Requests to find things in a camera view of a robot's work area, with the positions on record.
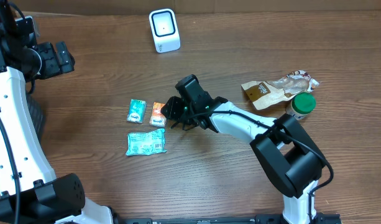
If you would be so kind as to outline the small orange box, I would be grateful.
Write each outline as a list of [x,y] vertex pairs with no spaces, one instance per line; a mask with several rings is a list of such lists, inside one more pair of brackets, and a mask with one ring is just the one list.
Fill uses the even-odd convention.
[[150,125],[160,127],[160,128],[165,127],[167,123],[167,119],[161,112],[164,106],[165,106],[164,103],[157,103],[157,102],[153,103],[152,114],[149,121]]

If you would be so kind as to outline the small teal box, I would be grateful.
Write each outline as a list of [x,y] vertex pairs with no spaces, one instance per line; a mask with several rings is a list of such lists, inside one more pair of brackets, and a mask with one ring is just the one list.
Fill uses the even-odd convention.
[[127,121],[133,123],[143,123],[146,107],[146,101],[131,99]]

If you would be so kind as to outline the teal snack packet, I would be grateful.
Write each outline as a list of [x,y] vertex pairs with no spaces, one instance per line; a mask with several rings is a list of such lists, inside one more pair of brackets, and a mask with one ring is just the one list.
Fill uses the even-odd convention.
[[150,156],[166,153],[165,129],[160,128],[148,133],[129,133],[127,135],[127,156]]

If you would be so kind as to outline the beige snack pouch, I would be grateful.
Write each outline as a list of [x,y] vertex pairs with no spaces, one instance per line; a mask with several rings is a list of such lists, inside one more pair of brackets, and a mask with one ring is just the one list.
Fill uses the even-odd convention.
[[256,110],[264,110],[300,93],[311,93],[319,82],[304,70],[296,70],[278,80],[250,81],[241,85]]

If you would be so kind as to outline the green lid jar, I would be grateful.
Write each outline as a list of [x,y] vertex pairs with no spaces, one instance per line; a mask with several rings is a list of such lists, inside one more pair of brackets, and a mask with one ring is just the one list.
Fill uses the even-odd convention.
[[299,93],[286,108],[286,114],[301,120],[310,114],[316,107],[316,100],[311,93]]

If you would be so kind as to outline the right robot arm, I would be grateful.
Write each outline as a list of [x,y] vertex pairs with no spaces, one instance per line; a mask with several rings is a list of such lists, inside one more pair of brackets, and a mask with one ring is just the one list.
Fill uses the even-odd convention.
[[256,215],[255,223],[328,223],[324,214],[316,211],[314,195],[329,163],[295,118],[288,114],[278,119],[257,116],[225,98],[212,98],[195,75],[185,77],[175,88],[179,95],[161,109],[167,119],[243,140],[282,193],[283,212]]

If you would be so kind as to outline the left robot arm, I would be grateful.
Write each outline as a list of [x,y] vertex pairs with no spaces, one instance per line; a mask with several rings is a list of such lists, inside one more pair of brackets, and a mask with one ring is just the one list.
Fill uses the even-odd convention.
[[72,72],[75,60],[64,42],[40,44],[36,34],[33,18],[0,1],[0,222],[119,223],[86,197],[77,175],[57,177],[40,146],[35,81]]

